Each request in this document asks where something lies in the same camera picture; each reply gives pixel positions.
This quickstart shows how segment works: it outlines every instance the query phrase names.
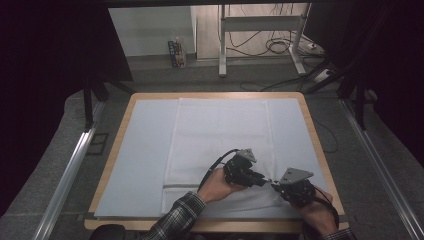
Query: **person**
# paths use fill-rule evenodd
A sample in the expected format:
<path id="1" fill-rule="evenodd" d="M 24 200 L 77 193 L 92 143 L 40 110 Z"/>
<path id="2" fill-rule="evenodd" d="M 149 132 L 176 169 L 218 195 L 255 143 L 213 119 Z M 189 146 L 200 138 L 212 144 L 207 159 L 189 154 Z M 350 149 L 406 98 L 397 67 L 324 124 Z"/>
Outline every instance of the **person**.
<path id="1" fill-rule="evenodd" d="M 224 170 L 215 169 L 197 192 L 188 192 L 175 201 L 171 210 L 164 215 L 151 229 L 141 236 L 141 239 L 182 239 L 196 222 L 197 217 L 208 203 L 219 201 L 233 192 L 241 191 L 246 187 L 231 185 L 225 181 Z M 316 192 L 316 196 L 332 201 L 332 196 L 322 189 Z M 294 205 L 304 221 L 321 235 L 324 240 L 352 240 L 356 239 L 352 231 L 347 228 L 338 230 L 334 216 L 322 204 L 312 202 L 309 205 L 298 208 Z"/>

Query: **plaid sleeve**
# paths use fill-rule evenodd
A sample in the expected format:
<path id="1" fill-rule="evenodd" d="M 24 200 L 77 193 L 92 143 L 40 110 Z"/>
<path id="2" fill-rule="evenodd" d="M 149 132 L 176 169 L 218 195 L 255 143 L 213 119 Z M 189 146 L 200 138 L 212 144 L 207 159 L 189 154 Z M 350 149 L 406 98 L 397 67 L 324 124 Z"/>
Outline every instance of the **plaid sleeve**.
<path id="1" fill-rule="evenodd" d="M 325 237 L 320 237 L 319 240 L 356 240 L 355 234 L 350 228 L 340 230 L 336 233 L 330 234 Z"/>
<path id="2" fill-rule="evenodd" d="M 175 201 L 171 210 L 155 223 L 141 239 L 178 239 L 193 227 L 206 204 L 196 193 L 188 192 Z"/>

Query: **black cable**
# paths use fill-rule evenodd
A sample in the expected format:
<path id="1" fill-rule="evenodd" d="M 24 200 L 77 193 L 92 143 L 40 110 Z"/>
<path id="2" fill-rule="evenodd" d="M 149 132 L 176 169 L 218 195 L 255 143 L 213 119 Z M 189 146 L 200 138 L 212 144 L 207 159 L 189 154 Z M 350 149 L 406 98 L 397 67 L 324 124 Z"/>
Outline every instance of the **black cable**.
<path id="1" fill-rule="evenodd" d="M 209 175 L 211 175 L 212 171 L 215 170 L 216 166 L 218 166 L 218 164 L 220 164 L 225 157 L 227 157 L 229 154 L 231 154 L 233 152 L 238 152 L 238 151 L 240 151 L 240 150 L 239 149 L 230 150 L 227 153 L 225 153 L 224 155 L 222 155 L 220 158 L 218 158 L 218 160 L 216 160 L 215 163 L 212 164 L 212 166 L 206 172 L 205 176 L 203 177 L 202 181 L 200 182 L 200 185 L 199 185 L 199 188 L 197 189 L 197 191 L 199 191 L 202 188 L 203 184 L 205 184 L 206 180 L 209 178 Z"/>
<path id="2" fill-rule="evenodd" d="M 314 117 L 312 117 L 312 116 L 311 116 L 311 118 L 312 118 L 312 120 L 314 120 L 316 123 L 318 123 L 319 125 L 321 125 L 321 126 L 322 126 L 322 127 L 324 127 L 325 129 L 327 129 L 327 130 L 331 133 L 331 135 L 333 136 L 334 141 L 336 142 L 336 149 L 335 149 L 335 150 L 328 151 L 328 150 L 324 150 L 324 149 L 323 149 L 323 152 L 325 152 L 325 153 L 335 153 L 335 152 L 338 152 L 338 151 L 339 151 L 339 141 L 337 141 L 337 138 L 336 138 L 336 136 L 334 135 L 333 131 L 331 131 L 331 129 L 330 129 L 329 127 L 327 127 L 327 126 L 325 126 L 324 124 L 320 123 L 320 122 L 319 122 L 318 120 L 316 120 Z"/>

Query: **white fabric sheet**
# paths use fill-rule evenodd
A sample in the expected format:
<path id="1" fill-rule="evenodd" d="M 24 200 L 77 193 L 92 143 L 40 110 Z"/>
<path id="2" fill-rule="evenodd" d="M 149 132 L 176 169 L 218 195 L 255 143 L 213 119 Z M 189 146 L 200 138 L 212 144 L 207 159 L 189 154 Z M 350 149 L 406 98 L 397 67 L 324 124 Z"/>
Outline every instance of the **white fabric sheet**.
<path id="1" fill-rule="evenodd" d="M 180 99 L 164 178 L 162 212 L 188 190 L 196 191 L 209 167 L 231 149 L 252 148 L 252 170 L 275 178 L 268 102 Z M 254 186 L 209 205 L 206 211 L 251 210 L 278 204 L 268 187 Z"/>
<path id="2" fill-rule="evenodd" d="M 267 102 L 265 106 L 269 111 L 275 153 L 274 180 L 280 179 L 288 167 L 293 167 L 313 172 L 314 176 L 310 179 L 311 182 L 324 190 L 328 190 L 297 99 L 263 99 L 257 101 Z M 102 218 L 161 217 L 163 215 L 161 199 L 163 197 L 164 176 L 171 142 L 174 137 L 172 133 L 175 129 L 178 105 L 178 99 L 138 100 L 136 102 L 110 179 L 94 216 Z M 231 147 L 235 146 L 229 146 L 222 151 L 218 149 L 216 152 L 203 156 L 204 158 L 208 156 L 208 159 L 200 159 L 208 162 L 208 168 Z M 237 148 L 252 148 L 259 163 L 268 159 L 260 156 L 259 149 L 256 146 L 249 144 L 248 146 L 237 146 Z M 262 189 L 268 194 L 274 194 L 268 196 L 269 199 L 281 201 L 279 194 L 274 192 L 270 186 L 265 185 Z M 254 210 L 208 211 L 207 209 L 212 208 L 214 204 L 208 204 L 200 217 L 214 219 L 300 218 L 297 211 L 285 201 L 281 205 Z"/>

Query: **wrist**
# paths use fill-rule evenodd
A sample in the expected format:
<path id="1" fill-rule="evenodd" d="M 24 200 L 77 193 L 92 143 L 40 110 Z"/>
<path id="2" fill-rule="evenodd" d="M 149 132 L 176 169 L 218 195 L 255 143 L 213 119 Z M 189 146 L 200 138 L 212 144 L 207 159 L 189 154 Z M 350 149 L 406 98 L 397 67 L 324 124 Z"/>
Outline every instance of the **wrist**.
<path id="1" fill-rule="evenodd" d="M 206 192 L 206 191 L 202 191 L 202 189 L 200 189 L 198 192 L 197 192 L 197 196 L 199 196 L 199 198 L 200 199 L 202 199 L 202 201 L 205 203 L 205 204 L 208 204 L 209 202 L 211 202 L 212 200 L 211 200 L 211 198 L 209 197 L 209 194 Z"/>
<path id="2" fill-rule="evenodd" d="M 327 222 L 327 223 L 323 223 L 320 225 L 316 225 L 315 229 L 319 232 L 319 234 L 322 237 L 331 235 L 333 233 L 336 233 L 337 231 L 339 231 L 339 229 L 337 229 L 336 224 L 333 222 Z"/>

